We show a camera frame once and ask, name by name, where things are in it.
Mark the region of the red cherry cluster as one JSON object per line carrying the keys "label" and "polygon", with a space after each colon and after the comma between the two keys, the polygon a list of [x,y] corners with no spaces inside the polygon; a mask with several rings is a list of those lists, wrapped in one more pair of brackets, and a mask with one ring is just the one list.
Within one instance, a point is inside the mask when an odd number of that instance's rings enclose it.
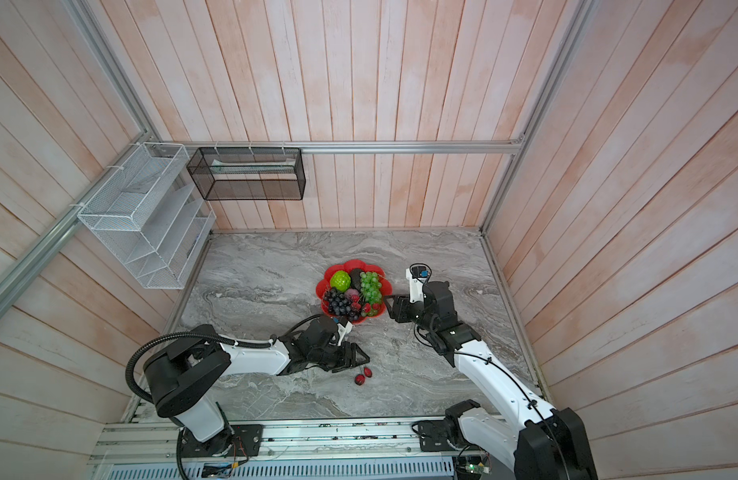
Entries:
{"label": "red cherry cluster", "polygon": [[355,376],[354,383],[358,386],[362,386],[366,383],[368,379],[371,379],[373,376],[373,371],[369,367],[364,366],[361,371]]}

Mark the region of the green grape bunch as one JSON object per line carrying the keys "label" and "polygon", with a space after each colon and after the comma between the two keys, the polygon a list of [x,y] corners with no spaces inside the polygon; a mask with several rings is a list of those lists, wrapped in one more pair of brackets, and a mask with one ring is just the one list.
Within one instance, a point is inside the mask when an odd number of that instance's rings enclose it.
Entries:
{"label": "green grape bunch", "polygon": [[380,304],[383,298],[382,284],[378,272],[366,271],[360,274],[361,296],[369,305]]}

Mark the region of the black grape bunch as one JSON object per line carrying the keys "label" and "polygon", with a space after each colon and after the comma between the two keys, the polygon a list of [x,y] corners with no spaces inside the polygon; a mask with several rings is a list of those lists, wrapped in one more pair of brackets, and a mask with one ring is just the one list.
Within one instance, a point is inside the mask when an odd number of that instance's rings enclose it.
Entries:
{"label": "black grape bunch", "polygon": [[330,288],[324,293],[322,306],[331,316],[344,317],[351,322],[361,318],[362,304],[351,304],[345,297],[345,292]]}

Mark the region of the purple fig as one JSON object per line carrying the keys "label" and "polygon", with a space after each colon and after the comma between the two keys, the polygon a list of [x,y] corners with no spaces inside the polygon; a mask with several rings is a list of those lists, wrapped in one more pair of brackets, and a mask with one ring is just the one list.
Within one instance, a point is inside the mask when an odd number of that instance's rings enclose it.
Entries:
{"label": "purple fig", "polygon": [[351,304],[360,304],[362,301],[361,293],[356,289],[348,289],[345,292],[345,297],[350,301]]}

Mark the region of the dark avocado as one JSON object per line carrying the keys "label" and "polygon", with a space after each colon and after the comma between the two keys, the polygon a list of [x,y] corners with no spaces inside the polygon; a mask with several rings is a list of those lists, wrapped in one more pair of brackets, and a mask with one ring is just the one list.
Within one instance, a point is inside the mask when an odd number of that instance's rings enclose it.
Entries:
{"label": "dark avocado", "polygon": [[349,272],[351,278],[351,287],[358,291],[363,289],[363,280],[365,277],[365,271],[360,268],[352,269]]}

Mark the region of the green custard apple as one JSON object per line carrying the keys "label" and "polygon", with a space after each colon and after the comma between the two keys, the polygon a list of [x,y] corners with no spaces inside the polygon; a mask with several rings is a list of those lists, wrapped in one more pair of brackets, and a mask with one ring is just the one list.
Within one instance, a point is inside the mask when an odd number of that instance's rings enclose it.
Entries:
{"label": "green custard apple", "polygon": [[345,270],[336,271],[329,280],[330,287],[339,292],[346,292],[352,286],[352,278]]}

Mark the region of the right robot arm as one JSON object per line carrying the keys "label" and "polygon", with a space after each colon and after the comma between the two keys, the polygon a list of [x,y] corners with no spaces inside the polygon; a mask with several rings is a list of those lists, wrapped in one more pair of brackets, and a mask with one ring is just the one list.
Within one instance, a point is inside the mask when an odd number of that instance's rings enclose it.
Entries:
{"label": "right robot arm", "polygon": [[408,295],[389,296],[385,304],[390,318],[420,328],[431,348],[499,413],[495,417],[470,400],[449,408],[441,424],[453,445],[481,448],[517,479],[598,477],[581,417],[537,396],[496,358],[482,336],[459,319],[447,282],[412,279]]}

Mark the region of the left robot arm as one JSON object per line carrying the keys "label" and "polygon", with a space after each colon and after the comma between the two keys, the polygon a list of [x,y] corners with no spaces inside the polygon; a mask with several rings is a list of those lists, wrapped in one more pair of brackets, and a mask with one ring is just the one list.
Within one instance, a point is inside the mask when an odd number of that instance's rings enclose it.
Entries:
{"label": "left robot arm", "polygon": [[219,334],[210,324],[157,337],[141,346],[125,367],[125,381],[157,415],[212,455],[234,442],[234,430],[208,392],[222,378],[242,374],[287,376],[318,368],[328,373],[363,367],[369,355],[345,339],[351,327],[312,315],[265,341]]}

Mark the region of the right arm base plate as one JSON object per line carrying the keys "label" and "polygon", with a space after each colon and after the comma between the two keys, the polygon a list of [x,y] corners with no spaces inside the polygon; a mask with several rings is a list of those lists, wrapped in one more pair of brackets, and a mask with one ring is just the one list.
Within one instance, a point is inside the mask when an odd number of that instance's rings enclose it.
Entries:
{"label": "right arm base plate", "polygon": [[444,452],[462,449],[466,442],[456,422],[450,418],[421,420],[412,425],[423,452]]}

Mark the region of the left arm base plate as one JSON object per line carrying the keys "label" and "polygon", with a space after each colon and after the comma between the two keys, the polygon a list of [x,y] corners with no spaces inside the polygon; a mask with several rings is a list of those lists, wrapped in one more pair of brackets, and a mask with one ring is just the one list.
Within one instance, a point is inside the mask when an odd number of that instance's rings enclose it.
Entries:
{"label": "left arm base plate", "polygon": [[192,432],[185,431],[178,441],[178,451],[182,458],[252,458],[259,455],[263,432],[262,424],[231,424],[215,437],[200,442]]}

